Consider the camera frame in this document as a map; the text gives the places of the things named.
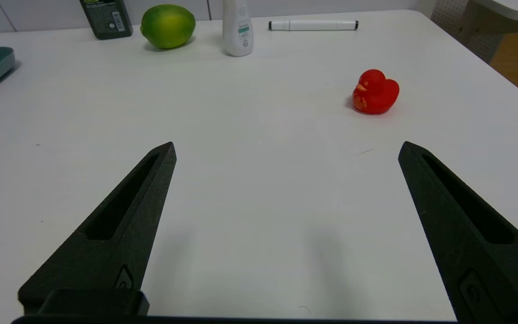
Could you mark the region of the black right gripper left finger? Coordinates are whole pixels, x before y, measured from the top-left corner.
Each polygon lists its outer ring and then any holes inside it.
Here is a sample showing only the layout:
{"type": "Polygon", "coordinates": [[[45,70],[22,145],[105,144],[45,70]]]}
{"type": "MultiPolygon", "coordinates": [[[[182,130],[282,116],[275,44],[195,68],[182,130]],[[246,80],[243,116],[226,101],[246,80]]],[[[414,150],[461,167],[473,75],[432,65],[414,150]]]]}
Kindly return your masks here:
{"type": "Polygon", "coordinates": [[[146,315],[141,286],[177,158],[150,150],[18,290],[25,315],[146,315]]]}

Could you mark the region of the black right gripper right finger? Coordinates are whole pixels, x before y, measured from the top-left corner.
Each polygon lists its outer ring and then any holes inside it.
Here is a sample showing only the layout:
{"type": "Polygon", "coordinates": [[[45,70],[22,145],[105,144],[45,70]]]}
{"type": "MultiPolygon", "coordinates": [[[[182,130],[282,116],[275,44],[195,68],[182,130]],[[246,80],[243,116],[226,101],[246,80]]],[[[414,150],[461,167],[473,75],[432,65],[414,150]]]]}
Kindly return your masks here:
{"type": "Polygon", "coordinates": [[[518,324],[518,229],[429,150],[397,160],[458,322],[518,324]]]}

